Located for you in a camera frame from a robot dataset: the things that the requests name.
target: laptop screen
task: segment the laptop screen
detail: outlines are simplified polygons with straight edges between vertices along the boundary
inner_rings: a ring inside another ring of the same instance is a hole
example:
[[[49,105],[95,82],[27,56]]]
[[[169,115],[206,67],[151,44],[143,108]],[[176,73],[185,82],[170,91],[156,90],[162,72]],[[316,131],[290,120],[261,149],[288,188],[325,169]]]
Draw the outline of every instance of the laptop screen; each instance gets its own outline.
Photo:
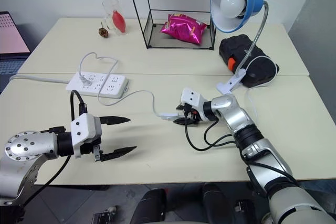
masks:
[[[0,55],[29,55],[30,51],[9,12],[0,12]]]

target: floor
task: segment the floor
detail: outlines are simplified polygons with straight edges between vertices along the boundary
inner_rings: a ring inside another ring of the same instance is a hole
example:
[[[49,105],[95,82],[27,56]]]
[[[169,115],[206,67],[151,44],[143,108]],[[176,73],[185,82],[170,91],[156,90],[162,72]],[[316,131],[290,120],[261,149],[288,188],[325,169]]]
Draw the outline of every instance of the floor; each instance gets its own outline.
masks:
[[[118,206],[113,223],[129,224],[142,196],[154,188],[165,188],[167,192],[166,221],[207,222],[200,201],[202,185],[203,183],[116,185],[99,190],[49,186],[29,203],[21,223],[90,224],[93,214],[103,212],[110,206]],[[268,201],[251,191],[247,182],[216,183],[216,185],[228,198],[232,207],[239,199],[250,199],[254,203],[258,223],[269,211]],[[315,180],[303,182],[302,185],[311,190],[312,196],[327,211],[336,214],[335,180]],[[334,194],[318,192],[321,190]],[[247,223],[241,212],[235,215],[236,223]]]

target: pink snack bag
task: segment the pink snack bag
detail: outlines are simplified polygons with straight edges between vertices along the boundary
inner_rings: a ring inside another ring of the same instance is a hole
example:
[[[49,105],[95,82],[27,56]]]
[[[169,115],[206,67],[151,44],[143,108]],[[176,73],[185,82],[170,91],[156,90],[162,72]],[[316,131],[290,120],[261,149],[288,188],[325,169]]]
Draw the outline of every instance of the pink snack bag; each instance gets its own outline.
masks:
[[[200,44],[205,27],[205,23],[184,14],[169,14],[168,21],[162,26],[160,32],[175,39]]]

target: red object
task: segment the red object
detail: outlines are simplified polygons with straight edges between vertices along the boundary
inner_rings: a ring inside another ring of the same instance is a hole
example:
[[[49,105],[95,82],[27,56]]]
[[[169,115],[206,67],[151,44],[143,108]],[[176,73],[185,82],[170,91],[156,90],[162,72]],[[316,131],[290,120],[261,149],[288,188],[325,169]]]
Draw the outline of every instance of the red object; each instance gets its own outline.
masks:
[[[233,71],[233,67],[235,66],[235,64],[236,64],[235,59],[231,57],[231,58],[229,58],[229,61],[227,62],[227,67],[228,67],[231,71]]]
[[[117,10],[113,11],[112,20],[116,28],[124,33],[126,29],[125,19],[121,16],[120,13],[118,13]]]

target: laptop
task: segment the laptop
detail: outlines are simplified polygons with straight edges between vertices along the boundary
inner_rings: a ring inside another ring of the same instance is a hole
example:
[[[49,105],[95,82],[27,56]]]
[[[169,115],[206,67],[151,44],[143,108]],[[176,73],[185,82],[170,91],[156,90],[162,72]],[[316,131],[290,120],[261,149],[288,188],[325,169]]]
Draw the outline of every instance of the laptop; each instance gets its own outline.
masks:
[[[30,55],[9,12],[0,12],[0,93]]]

